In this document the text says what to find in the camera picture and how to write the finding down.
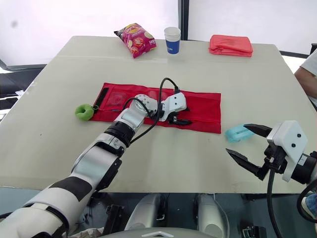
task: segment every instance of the black cable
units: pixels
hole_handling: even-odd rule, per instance
[[[307,193],[311,190],[313,190],[314,188],[316,188],[317,185],[317,179],[312,181],[303,191],[302,193],[299,195],[299,197],[297,198],[297,210],[299,212],[299,214],[306,219],[307,221],[313,222],[313,223],[317,223],[317,219],[313,219],[311,218],[303,209],[302,207],[302,200],[303,198],[307,195]]]
[[[282,235],[278,229],[278,226],[274,217],[274,212],[273,212],[272,189],[273,189],[274,175],[275,175],[275,169],[271,168],[269,172],[269,178],[268,178],[268,184],[267,184],[267,208],[268,208],[269,218],[271,220],[275,234],[277,238],[282,238]]]
[[[156,116],[156,119],[154,121],[154,123],[148,128],[146,129],[143,133],[141,133],[140,135],[138,135],[137,137],[135,137],[133,140],[131,140],[131,144],[133,142],[135,142],[136,140],[140,139],[142,136],[144,136],[146,133],[148,133],[154,126],[156,126],[156,124],[158,123],[159,121],[159,116],[160,116],[160,113],[161,113],[161,107],[160,107],[160,104],[161,104],[161,96],[162,96],[162,89],[163,89],[163,84],[165,81],[170,81],[173,85],[174,85],[174,91],[175,93],[179,92],[179,88],[177,87],[177,85],[170,79],[170,78],[164,78],[162,80],[162,82],[160,83],[160,86],[159,86],[159,94],[158,94],[158,111],[157,111],[157,116]]]
[[[79,225],[79,224],[82,224],[82,223],[86,223],[87,221],[88,221],[88,219],[91,217],[91,207],[89,207],[89,212],[88,212],[88,216],[87,217],[85,217],[85,220],[84,221],[82,221],[82,222],[78,222],[78,223],[76,223],[77,225]]]
[[[129,99],[125,102],[125,104],[123,105],[122,110],[124,110],[124,109],[127,107],[128,103],[129,103],[130,101],[132,101],[132,100],[138,101],[138,102],[142,105],[142,107],[146,110],[148,116],[151,117],[151,113],[150,113],[149,109],[148,109],[148,108],[145,106],[145,104],[144,104],[140,99],[138,99],[138,98],[129,98]]]

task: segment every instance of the red fabric pouch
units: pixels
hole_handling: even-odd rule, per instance
[[[165,127],[176,127],[195,131],[211,132],[221,134],[220,93],[194,93],[181,90],[186,97],[189,111],[180,111],[178,119],[192,121],[190,125],[169,124],[167,121],[159,121],[157,125]],[[91,120],[111,122],[120,114],[127,99],[138,94],[146,94],[158,100],[159,89],[148,88],[132,84],[104,83],[103,88],[95,101],[99,107],[95,110]],[[162,101],[174,94],[173,89],[162,90]],[[153,120],[145,118],[145,124],[153,124]]]
[[[251,57],[253,48],[248,37],[213,35],[209,52],[214,55]]]

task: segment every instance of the person's arm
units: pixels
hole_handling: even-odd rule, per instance
[[[302,67],[299,67],[294,75],[301,84],[305,93],[308,96],[317,98],[317,79],[315,78],[315,75]]]

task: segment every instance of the blue paper cup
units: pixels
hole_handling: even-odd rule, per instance
[[[180,29],[177,27],[167,27],[164,29],[167,52],[177,54],[179,52]]]

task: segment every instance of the chips bag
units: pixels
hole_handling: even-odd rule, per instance
[[[154,49],[157,44],[154,37],[137,23],[130,24],[114,33],[126,44],[133,58]]]

